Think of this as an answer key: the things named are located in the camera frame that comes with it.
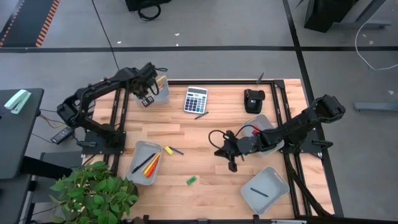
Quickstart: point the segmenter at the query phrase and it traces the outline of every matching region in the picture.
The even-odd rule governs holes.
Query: calculator display
[[[188,92],[206,94],[206,90],[198,90],[198,89],[195,89],[195,88],[188,88]]]

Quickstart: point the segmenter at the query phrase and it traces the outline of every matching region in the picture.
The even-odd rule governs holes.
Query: white cable
[[[369,20],[371,20],[372,19],[372,17],[373,16],[371,16],[360,28],[359,28],[359,30],[358,30],[358,32],[356,33],[356,36],[355,36],[355,50],[356,50],[356,53],[358,54],[358,56],[360,56],[361,57],[361,59],[366,63],[366,65],[368,65],[371,69],[373,69],[373,70],[375,70],[375,71],[378,71],[378,70],[388,70],[388,69],[391,69],[391,68],[395,68],[395,67],[397,67],[398,66],[398,64],[396,64],[396,65],[393,65],[393,66],[390,66],[390,67],[387,67],[387,68],[374,68],[372,65],[370,65],[369,64],[369,62],[364,58],[364,57],[362,57],[362,55],[359,53],[359,51],[358,51],[358,46],[357,46],[357,44],[356,44],[356,41],[357,41],[357,39],[358,39],[358,35],[359,35],[359,33],[361,32],[361,29],[365,26],[365,24],[367,24],[368,22],[369,22]]]

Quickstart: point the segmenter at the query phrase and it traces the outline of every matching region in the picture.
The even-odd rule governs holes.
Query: red pencil
[[[154,172],[154,170],[156,169],[156,165],[157,165],[158,161],[159,161],[159,158],[157,158],[157,160],[155,161],[155,164],[150,168],[150,170],[147,174],[147,178],[149,178],[152,175],[152,173]]]

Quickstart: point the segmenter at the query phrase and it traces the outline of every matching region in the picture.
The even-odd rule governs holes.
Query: potted plant
[[[50,198],[61,206],[65,224],[117,224],[124,212],[138,200],[137,187],[127,178],[112,176],[103,161],[73,170],[69,177],[56,181],[51,189],[60,195]]]

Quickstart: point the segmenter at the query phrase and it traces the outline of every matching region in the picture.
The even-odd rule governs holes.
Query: green eraser
[[[187,184],[191,185],[192,183],[194,183],[197,180],[196,177],[191,177],[189,180],[187,180]]]

